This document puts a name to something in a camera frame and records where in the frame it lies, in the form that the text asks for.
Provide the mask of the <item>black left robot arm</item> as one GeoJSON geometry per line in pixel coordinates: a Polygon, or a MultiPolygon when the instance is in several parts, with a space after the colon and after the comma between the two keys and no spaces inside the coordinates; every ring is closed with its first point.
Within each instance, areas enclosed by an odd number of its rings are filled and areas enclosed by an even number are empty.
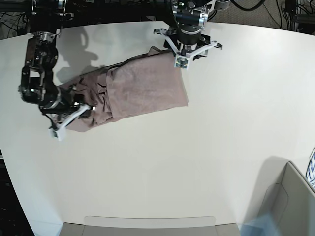
{"type": "Polygon", "coordinates": [[[206,57],[207,46],[215,44],[205,35],[206,24],[218,12],[230,7],[229,0],[151,0],[150,5],[161,13],[168,29],[156,29],[154,34],[164,37],[164,47],[174,56],[188,57],[195,51],[203,51],[193,56],[193,60],[206,57]]]}

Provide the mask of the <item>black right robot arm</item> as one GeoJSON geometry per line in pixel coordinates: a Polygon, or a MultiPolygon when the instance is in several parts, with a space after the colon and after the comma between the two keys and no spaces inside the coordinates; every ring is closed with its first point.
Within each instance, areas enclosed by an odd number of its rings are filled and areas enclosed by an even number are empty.
{"type": "Polygon", "coordinates": [[[221,48],[203,34],[205,25],[218,10],[221,0],[31,0],[23,3],[30,17],[30,34],[19,93],[27,103],[38,105],[47,117],[74,120],[91,113],[94,106],[69,89],[53,82],[58,60],[57,37],[70,23],[126,22],[132,17],[154,16],[168,29],[155,29],[164,46],[174,55],[174,66],[187,69],[189,64],[206,57],[209,49],[221,48]]]}

